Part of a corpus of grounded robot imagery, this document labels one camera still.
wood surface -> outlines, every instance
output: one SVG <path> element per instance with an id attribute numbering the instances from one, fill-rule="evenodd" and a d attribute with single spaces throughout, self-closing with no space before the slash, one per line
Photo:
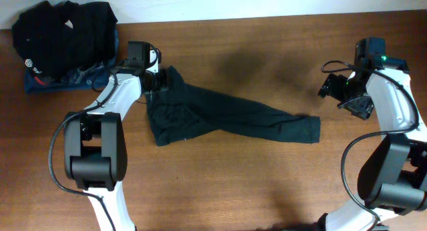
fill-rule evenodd
<path id="1" fill-rule="evenodd" d="M 290 113 L 320 116 L 318 144 L 286 144 L 223 131 L 157 147 L 145 106 L 135 103 L 123 122 L 129 159 L 123 188 L 138 230 L 254 230 L 315 222 L 349 197 L 340 159 L 354 138 L 378 130 L 376 113 L 362 121 L 337 101 L 321 99 L 320 67 L 352 63 L 355 43 L 386 39 L 391 57 L 407 60 L 412 93 L 427 119 L 427 13 L 403 11 L 118 25 L 119 59 L 127 41 L 155 44 L 162 65 L 192 85 L 260 101 Z M 26 95 L 23 60 L 11 32 L 0 32 L 0 230 L 98 230 L 87 198 L 62 192 L 47 167 L 51 135 L 68 111 L 97 93 Z M 353 191 L 379 138 L 355 146 L 346 171 Z M 63 137 L 55 171 L 66 186 Z M 386 221 L 392 230 L 426 230 L 427 212 Z"/>

white background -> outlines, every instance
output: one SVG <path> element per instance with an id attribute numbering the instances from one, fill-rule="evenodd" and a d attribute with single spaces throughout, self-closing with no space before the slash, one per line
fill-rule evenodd
<path id="1" fill-rule="evenodd" d="M 43 0 L 0 0 L 0 29 Z M 64 0 L 48 0 L 52 5 Z M 108 1 L 119 23 L 191 21 L 427 9 L 427 0 L 70 0 Z"/>

white tag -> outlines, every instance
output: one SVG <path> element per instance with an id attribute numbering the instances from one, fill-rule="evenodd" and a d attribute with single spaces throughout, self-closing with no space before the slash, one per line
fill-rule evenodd
<path id="1" fill-rule="evenodd" d="M 70 22 L 70 20 L 68 20 L 65 24 L 73 29 L 73 24 Z"/>

